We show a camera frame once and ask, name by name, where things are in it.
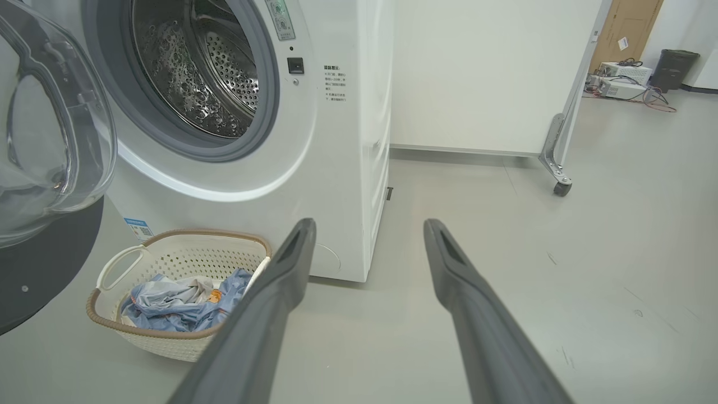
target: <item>gray floor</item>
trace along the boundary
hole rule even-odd
[[[718,96],[668,99],[677,114],[583,100],[563,199],[533,159],[396,153],[369,281],[312,280],[271,401],[469,402],[424,256],[436,217],[578,403],[714,403]],[[189,369],[87,319],[103,263],[135,244],[111,204],[98,240],[63,293],[0,337],[0,402],[163,403]]]

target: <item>washing machine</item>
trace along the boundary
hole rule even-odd
[[[277,248],[317,222],[311,275],[364,282],[387,196],[393,0],[27,0],[85,47],[140,241],[173,229]]]

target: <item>black baseboard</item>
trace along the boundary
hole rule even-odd
[[[714,88],[691,87],[685,84],[681,84],[681,90],[691,91],[692,93],[718,94],[718,90]]]

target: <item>whiteboard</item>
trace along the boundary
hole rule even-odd
[[[393,147],[537,155],[601,0],[396,0]]]

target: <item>black trash can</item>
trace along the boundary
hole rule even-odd
[[[651,85],[660,88],[664,93],[679,89],[691,67],[700,57],[701,55],[687,50],[662,50],[661,59],[651,78]]]

